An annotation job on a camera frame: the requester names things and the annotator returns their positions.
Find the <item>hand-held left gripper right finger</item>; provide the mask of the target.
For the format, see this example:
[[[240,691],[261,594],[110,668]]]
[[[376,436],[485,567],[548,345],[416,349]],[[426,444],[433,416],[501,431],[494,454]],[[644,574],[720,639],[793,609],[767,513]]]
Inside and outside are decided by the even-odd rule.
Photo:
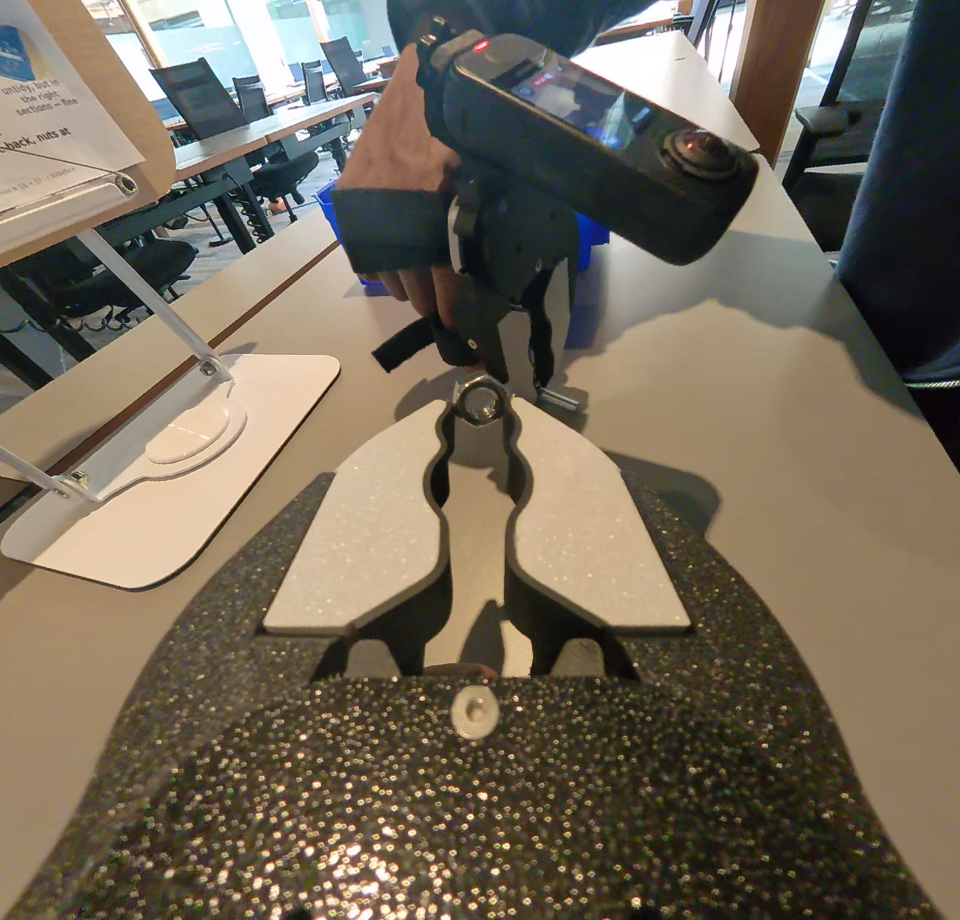
[[[530,402],[510,404],[519,494],[507,567],[536,594],[592,626],[687,631],[679,593],[618,466]]]

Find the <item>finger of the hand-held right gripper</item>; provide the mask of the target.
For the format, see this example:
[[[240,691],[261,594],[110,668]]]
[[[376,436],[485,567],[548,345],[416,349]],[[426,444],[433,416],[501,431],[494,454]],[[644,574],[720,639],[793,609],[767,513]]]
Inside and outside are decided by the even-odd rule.
[[[518,397],[537,397],[534,365],[531,360],[531,321],[522,309],[512,310],[497,326],[503,371],[495,378]]]
[[[559,370],[570,329],[575,281],[575,266],[571,265],[570,259],[564,259],[550,275],[543,269],[527,290],[531,360],[536,388],[553,386]]]

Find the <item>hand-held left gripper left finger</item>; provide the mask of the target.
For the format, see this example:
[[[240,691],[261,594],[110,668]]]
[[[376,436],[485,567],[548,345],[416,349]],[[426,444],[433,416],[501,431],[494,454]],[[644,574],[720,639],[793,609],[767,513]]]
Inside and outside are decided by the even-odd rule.
[[[450,563],[431,488],[449,451],[435,400],[345,459],[277,589],[266,631],[355,631],[437,583]]]

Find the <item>steel hex nut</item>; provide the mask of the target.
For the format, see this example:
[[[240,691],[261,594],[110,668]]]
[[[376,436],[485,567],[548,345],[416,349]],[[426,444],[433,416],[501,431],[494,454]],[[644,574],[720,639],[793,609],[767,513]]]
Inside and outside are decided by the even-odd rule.
[[[510,394],[494,377],[478,373],[457,385],[452,403],[464,423],[486,427],[503,417],[510,405]]]

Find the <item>person's right hand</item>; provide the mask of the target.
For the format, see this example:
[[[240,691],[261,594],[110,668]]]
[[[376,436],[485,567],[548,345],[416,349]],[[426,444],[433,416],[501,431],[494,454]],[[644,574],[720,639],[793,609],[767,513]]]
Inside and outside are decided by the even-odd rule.
[[[417,83],[415,44],[407,45],[392,78],[361,132],[338,179],[338,188],[438,192],[460,166],[458,156],[429,132],[425,94]],[[455,329],[459,277],[451,266],[418,266],[367,274],[420,315],[438,314]]]

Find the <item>large blue plastic bin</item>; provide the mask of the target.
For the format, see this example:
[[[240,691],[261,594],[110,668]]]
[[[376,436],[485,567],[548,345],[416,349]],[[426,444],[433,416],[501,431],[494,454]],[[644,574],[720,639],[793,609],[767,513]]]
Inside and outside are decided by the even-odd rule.
[[[312,197],[318,203],[318,206],[330,224],[337,242],[341,243],[341,232],[332,202],[332,192],[336,185],[337,179],[330,180],[315,191]],[[611,232],[598,222],[582,214],[577,214],[577,221],[579,229],[579,261],[577,270],[578,274],[582,274],[590,267],[594,247],[608,244],[610,242]]]

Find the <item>white table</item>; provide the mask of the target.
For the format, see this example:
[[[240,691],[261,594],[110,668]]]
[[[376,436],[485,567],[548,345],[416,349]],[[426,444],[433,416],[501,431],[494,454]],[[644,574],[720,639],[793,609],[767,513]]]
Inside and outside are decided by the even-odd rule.
[[[760,150],[707,63],[679,31],[590,47],[574,61],[738,146]]]

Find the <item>white sign stand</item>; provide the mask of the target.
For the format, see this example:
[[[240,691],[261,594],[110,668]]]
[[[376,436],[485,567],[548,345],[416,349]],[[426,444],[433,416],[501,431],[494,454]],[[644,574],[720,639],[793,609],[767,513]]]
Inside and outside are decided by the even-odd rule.
[[[2,266],[77,241],[154,311],[185,372],[75,467],[41,467],[2,442],[2,466],[38,492],[6,522],[9,560],[125,590],[174,577],[210,542],[329,391],[323,355],[219,354],[114,250],[102,227],[174,183],[169,136],[81,0],[27,0],[142,161],[2,212]]]

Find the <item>wooden pillar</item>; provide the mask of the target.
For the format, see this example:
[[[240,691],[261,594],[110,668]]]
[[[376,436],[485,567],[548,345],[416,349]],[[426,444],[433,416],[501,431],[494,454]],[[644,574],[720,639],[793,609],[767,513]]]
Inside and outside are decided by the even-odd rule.
[[[750,0],[730,99],[774,167],[826,0]]]

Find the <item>wooden office desk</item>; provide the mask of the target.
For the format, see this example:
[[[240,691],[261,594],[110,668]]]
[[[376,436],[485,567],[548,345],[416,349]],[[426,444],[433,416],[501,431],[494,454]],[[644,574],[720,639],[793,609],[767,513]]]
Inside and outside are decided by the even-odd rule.
[[[349,127],[366,122],[365,108],[376,93],[299,106],[234,130],[174,148],[176,179],[200,179],[218,190],[212,202],[237,248],[254,250],[273,229],[252,190],[254,175],[249,155],[281,147],[289,159],[305,155],[331,142]]]

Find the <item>black mesh office chair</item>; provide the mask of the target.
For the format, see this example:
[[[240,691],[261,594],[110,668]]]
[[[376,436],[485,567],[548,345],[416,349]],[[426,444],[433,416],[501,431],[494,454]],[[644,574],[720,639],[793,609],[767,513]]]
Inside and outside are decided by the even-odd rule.
[[[151,69],[150,73],[197,140],[209,139],[249,124],[205,58]],[[250,165],[251,189],[254,193],[271,204],[282,202],[287,210],[291,209],[287,196],[292,196],[297,205],[305,202],[299,184],[320,162],[315,151],[290,158],[281,147],[272,152],[258,149],[247,153],[245,157]]]

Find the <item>printed paper sheet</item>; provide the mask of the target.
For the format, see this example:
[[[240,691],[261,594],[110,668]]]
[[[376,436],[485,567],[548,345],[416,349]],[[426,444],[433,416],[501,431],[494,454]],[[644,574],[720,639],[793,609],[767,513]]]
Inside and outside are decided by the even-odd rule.
[[[30,3],[1,0],[2,212],[142,159]]]

